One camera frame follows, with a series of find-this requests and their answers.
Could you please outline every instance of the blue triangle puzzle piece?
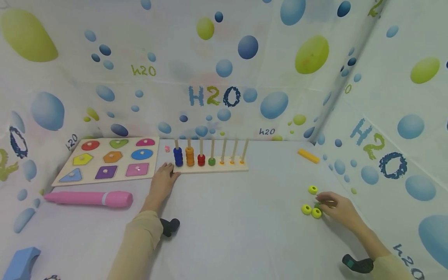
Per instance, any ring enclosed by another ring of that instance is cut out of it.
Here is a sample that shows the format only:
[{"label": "blue triangle puzzle piece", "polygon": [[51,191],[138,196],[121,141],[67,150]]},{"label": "blue triangle puzzle piece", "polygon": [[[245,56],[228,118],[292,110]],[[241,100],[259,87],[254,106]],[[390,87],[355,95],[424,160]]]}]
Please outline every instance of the blue triangle puzzle piece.
[{"label": "blue triangle puzzle piece", "polygon": [[60,183],[77,182],[77,181],[81,181],[81,180],[82,180],[81,170],[79,168],[77,168],[77,169],[73,170],[72,172],[70,172],[69,174],[62,177],[59,180],[59,182]]}]

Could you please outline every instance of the white table surface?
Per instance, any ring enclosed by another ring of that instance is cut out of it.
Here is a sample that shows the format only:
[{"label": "white table surface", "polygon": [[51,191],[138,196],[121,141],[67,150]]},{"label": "white table surface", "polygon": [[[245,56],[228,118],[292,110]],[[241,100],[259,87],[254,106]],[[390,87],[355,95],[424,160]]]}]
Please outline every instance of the white table surface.
[{"label": "white table surface", "polygon": [[[173,140],[161,140],[157,167],[173,162]],[[204,141],[204,150],[210,150]],[[186,146],[186,140],[180,140]],[[192,141],[195,153],[199,141]],[[239,142],[237,154],[244,142]],[[220,154],[222,141],[215,142]],[[297,154],[310,152],[309,142],[251,141],[249,172],[184,174],[177,180],[161,217],[177,218],[181,226],[163,239],[150,265],[152,280],[289,280],[367,279],[341,260],[366,253],[353,234],[331,221],[301,212],[313,206],[310,185],[320,191],[346,194],[325,161],[314,164]],[[227,142],[231,154],[233,141]],[[29,246],[42,253],[32,280],[58,274],[62,280],[106,279],[120,246],[126,223],[139,212],[150,179],[60,187],[54,191],[129,191],[129,209],[57,205],[43,202],[10,249]]]}]

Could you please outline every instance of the printed backdrop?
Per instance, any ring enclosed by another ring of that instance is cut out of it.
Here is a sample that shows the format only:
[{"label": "printed backdrop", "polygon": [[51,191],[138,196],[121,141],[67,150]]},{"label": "printed backdrop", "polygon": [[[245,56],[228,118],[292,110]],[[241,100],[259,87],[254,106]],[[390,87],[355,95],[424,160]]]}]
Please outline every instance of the printed backdrop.
[{"label": "printed backdrop", "polygon": [[0,250],[80,139],[302,140],[416,279],[445,279],[447,8],[0,0]]},{"label": "printed backdrop", "polygon": [[386,3],[316,143],[415,279],[448,276],[447,9]]}]

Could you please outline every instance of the green ring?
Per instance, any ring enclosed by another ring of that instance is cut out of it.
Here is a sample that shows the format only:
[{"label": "green ring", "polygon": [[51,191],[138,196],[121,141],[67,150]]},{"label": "green ring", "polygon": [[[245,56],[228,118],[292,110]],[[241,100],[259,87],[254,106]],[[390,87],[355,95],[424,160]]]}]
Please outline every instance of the green ring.
[{"label": "green ring", "polygon": [[213,165],[215,165],[215,164],[216,164],[216,160],[215,160],[215,158],[209,158],[209,159],[208,159],[208,165],[213,166]]}]

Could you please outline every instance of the orange hexagon puzzle piece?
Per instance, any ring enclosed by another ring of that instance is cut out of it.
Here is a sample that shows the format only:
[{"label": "orange hexagon puzzle piece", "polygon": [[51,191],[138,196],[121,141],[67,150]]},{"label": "orange hexagon puzzle piece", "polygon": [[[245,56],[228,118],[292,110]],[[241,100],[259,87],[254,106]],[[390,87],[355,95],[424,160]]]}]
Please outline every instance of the orange hexagon puzzle piece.
[{"label": "orange hexagon puzzle piece", "polygon": [[113,162],[117,162],[122,157],[123,157],[123,154],[121,152],[111,151],[111,152],[108,152],[108,154],[103,157],[103,160],[105,163],[110,164]]}]

